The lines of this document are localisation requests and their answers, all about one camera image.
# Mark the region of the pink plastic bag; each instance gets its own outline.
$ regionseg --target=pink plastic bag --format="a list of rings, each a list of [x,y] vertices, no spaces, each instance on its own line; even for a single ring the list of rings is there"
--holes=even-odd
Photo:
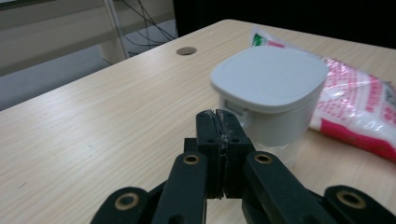
[[[303,51],[257,26],[251,30],[250,44],[252,47],[272,46]],[[346,63],[332,58],[322,60],[330,72],[309,127],[396,162],[394,87]]]

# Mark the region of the table hole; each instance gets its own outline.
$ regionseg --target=table hole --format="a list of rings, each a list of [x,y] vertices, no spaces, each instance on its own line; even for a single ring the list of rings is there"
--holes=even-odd
[[[186,55],[192,55],[196,51],[197,51],[197,49],[194,47],[184,47],[184,48],[178,49],[176,51],[176,54],[186,56]]]

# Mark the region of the white lid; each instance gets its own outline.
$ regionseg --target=white lid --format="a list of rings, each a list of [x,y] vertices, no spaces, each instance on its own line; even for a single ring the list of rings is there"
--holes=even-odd
[[[319,57],[276,47],[245,49],[211,73],[220,95],[247,109],[277,113],[311,100],[322,88],[328,67]]]

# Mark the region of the table surface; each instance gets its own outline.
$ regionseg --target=table surface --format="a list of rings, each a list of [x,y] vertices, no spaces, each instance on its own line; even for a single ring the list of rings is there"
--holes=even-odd
[[[209,74],[249,48],[252,23],[220,21],[0,113],[0,223],[89,223],[107,196],[167,179],[195,115],[219,106]],[[396,82],[396,50],[275,27],[318,55]],[[192,55],[178,55],[184,47]],[[360,189],[396,214],[396,164],[318,132],[290,170],[318,194]],[[209,200],[207,223],[246,223],[240,200]]]

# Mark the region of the white plastic container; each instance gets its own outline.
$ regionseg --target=white plastic container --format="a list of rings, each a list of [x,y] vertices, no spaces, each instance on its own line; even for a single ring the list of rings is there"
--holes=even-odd
[[[220,107],[233,112],[255,148],[282,149],[308,128],[323,83],[325,62],[294,49],[245,49],[211,73]]]

